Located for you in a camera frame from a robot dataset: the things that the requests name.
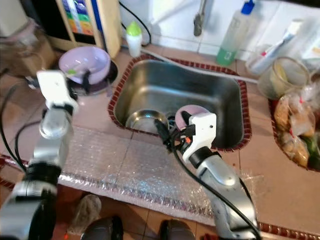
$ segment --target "metal bowl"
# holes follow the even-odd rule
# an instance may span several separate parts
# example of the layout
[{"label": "metal bowl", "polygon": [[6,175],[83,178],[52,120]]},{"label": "metal bowl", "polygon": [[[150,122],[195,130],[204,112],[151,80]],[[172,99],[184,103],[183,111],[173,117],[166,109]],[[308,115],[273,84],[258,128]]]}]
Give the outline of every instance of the metal bowl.
[{"label": "metal bowl", "polygon": [[125,126],[131,129],[158,134],[155,120],[161,121],[167,128],[168,120],[164,114],[152,109],[141,109],[132,113],[126,120]]}]

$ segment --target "stainless steel sink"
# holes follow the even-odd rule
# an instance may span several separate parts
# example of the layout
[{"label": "stainless steel sink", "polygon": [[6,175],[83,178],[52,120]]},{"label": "stainless steel sink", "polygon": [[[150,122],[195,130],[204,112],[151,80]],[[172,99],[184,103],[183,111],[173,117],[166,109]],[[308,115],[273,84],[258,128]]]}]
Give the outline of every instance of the stainless steel sink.
[{"label": "stainless steel sink", "polygon": [[154,110],[172,120],[185,105],[200,105],[217,115],[213,146],[233,148],[244,137],[241,89],[234,79],[194,73],[157,60],[136,63],[117,97],[114,116],[125,126],[139,110]]}]

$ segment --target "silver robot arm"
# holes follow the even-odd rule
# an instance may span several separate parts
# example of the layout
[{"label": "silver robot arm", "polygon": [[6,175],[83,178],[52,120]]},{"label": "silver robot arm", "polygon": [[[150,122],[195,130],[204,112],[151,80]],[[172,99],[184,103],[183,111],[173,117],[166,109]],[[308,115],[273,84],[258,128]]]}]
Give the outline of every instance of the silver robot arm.
[{"label": "silver robot arm", "polygon": [[[187,126],[180,131],[180,145],[172,146],[172,136],[160,121],[155,121],[158,133],[168,150],[176,148],[182,154],[185,164],[196,168],[196,177],[231,202],[247,219],[257,227],[256,213],[251,198],[244,191],[240,178],[219,155],[210,150],[216,137],[217,116],[214,113],[190,115],[181,112]],[[234,210],[211,191],[204,188],[211,201],[216,231],[225,240],[256,239],[250,227]]]},{"label": "silver robot arm", "polygon": [[37,77],[48,111],[26,174],[0,210],[0,239],[50,240],[56,223],[58,178],[67,159],[72,115],[78,105],[70,97],[62,72],[40,71]]}]

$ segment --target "green bottle cap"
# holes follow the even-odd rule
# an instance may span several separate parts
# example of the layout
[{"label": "green bottle cap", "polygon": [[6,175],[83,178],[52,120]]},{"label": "green bottle cap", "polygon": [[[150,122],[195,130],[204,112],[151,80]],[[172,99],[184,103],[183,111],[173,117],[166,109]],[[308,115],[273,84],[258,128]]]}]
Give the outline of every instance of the green bottle cap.
[{"label": "green bottle cap", "polygon": [[141,35],[142,31],[139,25],[133,21],[130,25],[126,28],[126,33],[130,36],[139,36]]}]

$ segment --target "dish soap bottle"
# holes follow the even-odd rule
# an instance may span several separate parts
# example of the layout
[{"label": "dish soap bottle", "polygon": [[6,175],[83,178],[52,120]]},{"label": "dish soap bottle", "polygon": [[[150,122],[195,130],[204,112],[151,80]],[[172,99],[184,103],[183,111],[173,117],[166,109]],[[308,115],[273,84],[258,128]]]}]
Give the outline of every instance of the dish soap bottle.
[{"label": "dish soap bottle", "polygon": [[244,3],[241,11],[238,10],[233,14],[231,23],[216,57],[218,64],[228,66],[234,61],[236,53],[249,31],[251,22],[250,14],[254,6],[253,0],[249,0]]},{"label": "dish soap bottle", "polygon": [[129,53],[132,57],[140,56],[142,44],[142,31],[139,25],[133,21],[126,28],[126,41],[129,46]]}]

